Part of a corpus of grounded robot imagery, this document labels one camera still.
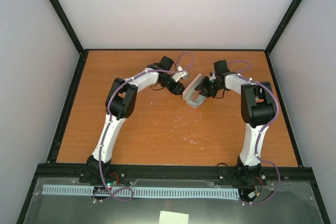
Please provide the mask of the pink glasses case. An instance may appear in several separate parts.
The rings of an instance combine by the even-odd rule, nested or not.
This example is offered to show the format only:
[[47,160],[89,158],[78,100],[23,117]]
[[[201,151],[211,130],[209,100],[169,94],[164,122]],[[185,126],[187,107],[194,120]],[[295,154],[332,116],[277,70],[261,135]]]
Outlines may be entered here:
[[201,83],[202,78],[203,75],[199,73],[195,79],[185,88],[182,94],[182,98],[186,104],[194,109],[200,106],[206,98],[205,96],[201,95],[199,91],[196,91],[196,87]]

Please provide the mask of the transparent red sunglasses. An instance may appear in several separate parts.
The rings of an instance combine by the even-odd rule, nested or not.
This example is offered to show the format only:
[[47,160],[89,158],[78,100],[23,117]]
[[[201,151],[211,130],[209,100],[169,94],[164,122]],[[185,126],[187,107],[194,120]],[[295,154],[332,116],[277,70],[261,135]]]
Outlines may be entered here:
[[194,91],[190,98],[189,101],[192,104],[202,104],[204,101],[205,97],[201,94],[200,91]]

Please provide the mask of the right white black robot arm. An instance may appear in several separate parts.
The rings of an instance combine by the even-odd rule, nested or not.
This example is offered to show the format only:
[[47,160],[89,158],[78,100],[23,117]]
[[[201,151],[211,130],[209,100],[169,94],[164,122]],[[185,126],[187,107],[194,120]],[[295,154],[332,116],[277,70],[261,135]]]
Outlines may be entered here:
[[193,89],[196,104],[206,98],[216,98],[219,91],[234,91],[240,95],[240,111],[246,125],[235,177],[248,180],[259,176],[264,138],[279,114],[279,104],[271,84],[247,79],[239,72],[230,71],[226,60],[219,60],[214,63],[214,71],[198,81]]

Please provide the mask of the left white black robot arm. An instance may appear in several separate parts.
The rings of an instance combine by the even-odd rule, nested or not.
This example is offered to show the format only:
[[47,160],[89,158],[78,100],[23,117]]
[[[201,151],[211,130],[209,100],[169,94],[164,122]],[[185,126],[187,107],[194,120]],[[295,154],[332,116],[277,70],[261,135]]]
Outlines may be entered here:
[[138,93],[158,83],[171,94],[181,95],[185,88],[180,80],[187,77],[186,69],[164,56],[160,62],[148,65],[130,78],[114,80],[105,102],[106,116],[103,130],[96,148],[87,159],[92,179],[100,184],[108,180],[113,147],[123,124],[135,109]]

